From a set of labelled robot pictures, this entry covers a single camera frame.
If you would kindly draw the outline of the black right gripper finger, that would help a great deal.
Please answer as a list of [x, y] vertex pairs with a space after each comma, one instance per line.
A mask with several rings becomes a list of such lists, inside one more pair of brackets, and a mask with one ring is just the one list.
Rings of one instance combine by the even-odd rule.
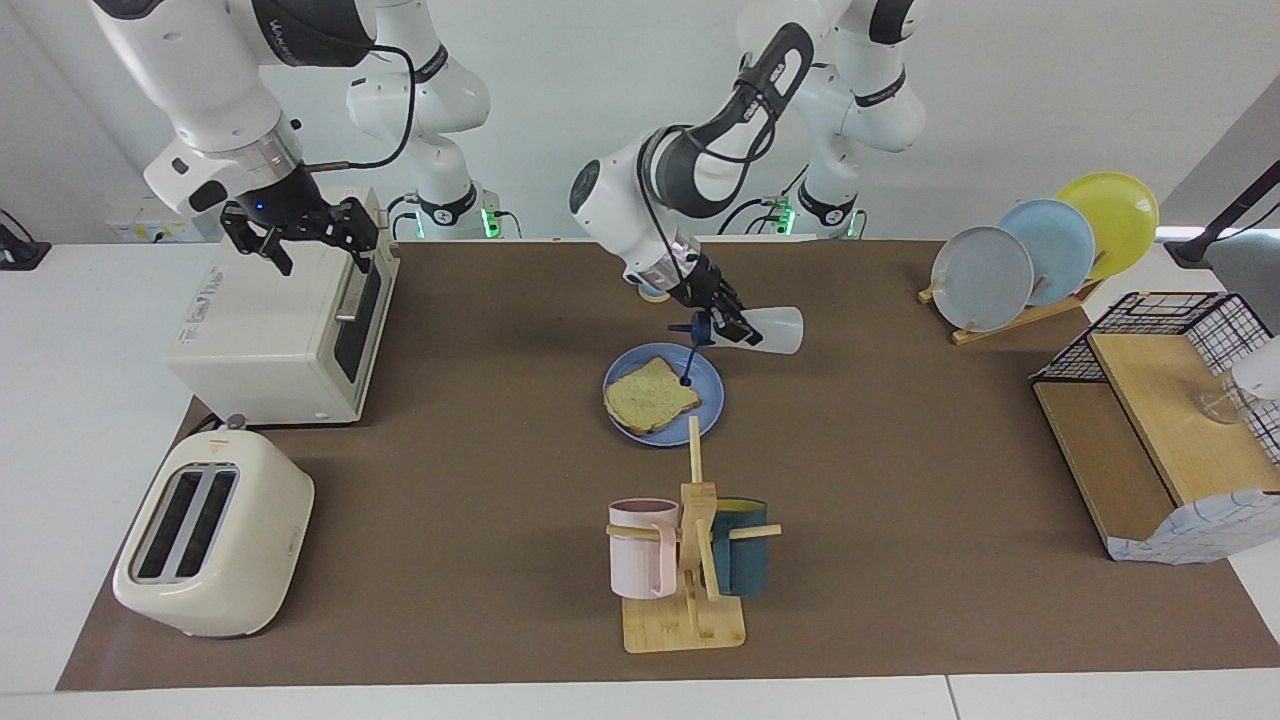
[[220, 224], [239, 254], [264, 258], [282, 275], [288, 277], [292, 274], [293, 261], [282, 246], [285, 238], [284, 225], [273, 225], [266, 231], [266, 234], [259, 234], [247, 211], [239, 204], [225, 204], [223, 206]]
[[364, 274], [371, 270], [372, 252], [378, 246], [379, 234], [376, 222], [355, 197], [347, 197], [326, 210], [324, 243], [351, 255]]

